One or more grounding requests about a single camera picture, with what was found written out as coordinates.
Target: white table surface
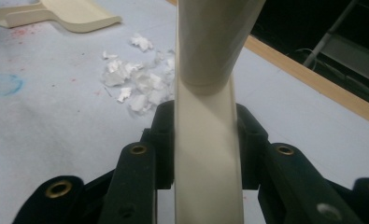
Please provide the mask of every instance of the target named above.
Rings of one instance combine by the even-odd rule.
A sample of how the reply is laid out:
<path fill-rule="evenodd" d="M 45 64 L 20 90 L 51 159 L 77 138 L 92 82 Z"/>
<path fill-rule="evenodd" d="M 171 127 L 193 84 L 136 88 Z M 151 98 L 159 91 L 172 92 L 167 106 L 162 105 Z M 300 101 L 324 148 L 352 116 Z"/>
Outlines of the white table surface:
<path fill-rule="evenodd" d="M 0 1 L 0 7 L 31 2 Z M 152 122 L 152 112 L 134 115 L 107 94 L 101 55 L 107 50 L 126 61 L 150 62 L 155 50 L 142 53 L 128 44 L 134 33 L 156 49 L 174 49 L 176 8 L 164 0 L 95 2 L 123 23 L 88 34 L 70 33 L 54 21 L 0 27 L 0 223 L 10 223 L 52 177 L 76 175 L 87 183 L 115 168 L 121 149 Z M 236 101 L 271 142 L 300 148 L 322 175 L 344 187 L 369 176 L 369 121 L 247 49 L 234 80 Z M 6 91 L 12 92 L 3 96 Z M 263 223 L 256 195 L 244 194 L 246 223 Z M 159 223 L 174 222 L 172 190 L 160 191 L 158 213 Z"/>

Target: workbench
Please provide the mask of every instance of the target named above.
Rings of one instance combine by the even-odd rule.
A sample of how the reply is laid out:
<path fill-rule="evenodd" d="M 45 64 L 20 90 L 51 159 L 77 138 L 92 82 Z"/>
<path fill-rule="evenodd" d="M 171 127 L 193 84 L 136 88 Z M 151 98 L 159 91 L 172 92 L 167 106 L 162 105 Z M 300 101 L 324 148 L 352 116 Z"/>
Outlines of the workbench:
<path fill-rule="evenodd" d="M 52 177 L 76 175 L 87 183 L 114 169 L 121 149 L 152 122 L 152 111 L 138 116 L 109 95 L 118 91 L 106 91 L 102 53 L 152 61 L 155 50 L 143 53 L 129 44 L 134 33 L 156 49 L 174 49 L 176 7 L 164 0 L 94 1 L 123 23 L 87 34 L 55 21 L 0 27 L 1 224 Z M 0 7 L 19 4 L 29 1 L 0 1 Z M 369 105 L 319 77 L 316 88 L 315 79 L 305 84 L 302 77 L 315 74 L 307 77 L 306 68 L 288 65 L 295 63 L 252 37 L 247 44 L 254 52 L 243 48 L 235 65 L 236 101 L 268 131 L 269 141 L 298 147 L 325 178 L 346 188 L 369 176 L 369 114 L 362 113 Z M 338 91 L 330 91 L 332 85 Z M 246 223 L 263 223 L 257 192 L 243 196 Z M 159 223 L 174 223 L 173 190 L 160 190 L 158 205 Z"/>

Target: blue stain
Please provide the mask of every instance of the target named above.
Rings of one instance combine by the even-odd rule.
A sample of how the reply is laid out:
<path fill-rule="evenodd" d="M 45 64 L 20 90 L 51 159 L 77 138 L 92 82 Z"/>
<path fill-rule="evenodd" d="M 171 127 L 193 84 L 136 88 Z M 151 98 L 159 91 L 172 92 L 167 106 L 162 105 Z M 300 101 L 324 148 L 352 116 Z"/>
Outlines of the blue stain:
<path fill-rule="evenodd" d="M 0 96 L 8 96 L 18 92 L 23 86 L 23 80 L 15 75 L 0 75 Z"/>

